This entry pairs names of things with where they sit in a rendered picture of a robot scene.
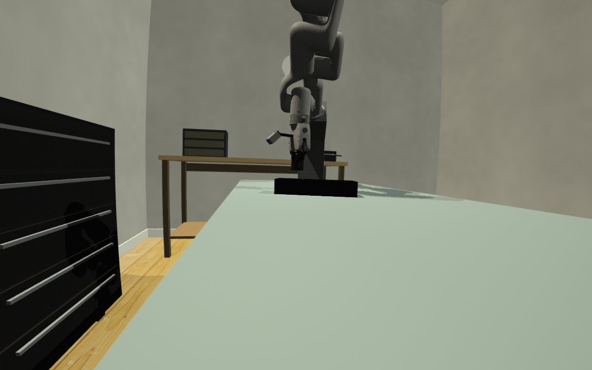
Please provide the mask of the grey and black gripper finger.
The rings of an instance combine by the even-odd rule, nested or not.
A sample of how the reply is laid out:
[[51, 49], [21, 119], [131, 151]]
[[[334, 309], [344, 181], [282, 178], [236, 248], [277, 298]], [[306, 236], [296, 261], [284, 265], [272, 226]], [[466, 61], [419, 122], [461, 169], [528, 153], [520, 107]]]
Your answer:
[[306, 153], [307, 153], [306, 141], [305, 141], [305, 138], [303, 138], [302, 151], [297, 151], [297, 160], [295, 160], [294, 170], [303, 171], [303, 165], [304, 165], [303, 160], [305, 160]]
[[291, 154], [291, 170], [294, 170], [294, 164], [295, 164], [295, 160], [297, 160], [297, 152], [290, 152]]

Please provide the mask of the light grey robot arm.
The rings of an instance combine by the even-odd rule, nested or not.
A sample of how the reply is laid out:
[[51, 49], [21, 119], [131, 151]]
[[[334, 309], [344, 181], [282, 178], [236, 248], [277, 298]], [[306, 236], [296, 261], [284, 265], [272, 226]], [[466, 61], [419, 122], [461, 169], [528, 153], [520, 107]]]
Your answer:
[[[322, 79], [335, 81], [341, 72], [344, 36], [338, 27], [344, 0], [290, 2], [303, 21], [290, 28], [290, 71], [281, 82], [280, 105], [283, 112], [290, 113], [290, 123], [309, 124], [325, 111]], [[288, 86], [302, 79], [303, 87], [294, 87], [287, 94]]]

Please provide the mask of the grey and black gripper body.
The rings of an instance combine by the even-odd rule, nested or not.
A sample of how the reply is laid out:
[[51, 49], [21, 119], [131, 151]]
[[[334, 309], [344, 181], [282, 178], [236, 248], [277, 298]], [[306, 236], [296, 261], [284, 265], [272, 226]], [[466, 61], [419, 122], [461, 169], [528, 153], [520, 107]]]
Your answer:
[[289, 150], [290, 152], [293, 151], [302, 151], [302, 144], [303, 138], [306, 141], [306, 149], [307, 151], [310, 150], [310, 126], [308, 123], [303, 122], [291, 122], [289, 124], [290, 127], [290, 135], [293, 137], [289, 137]]

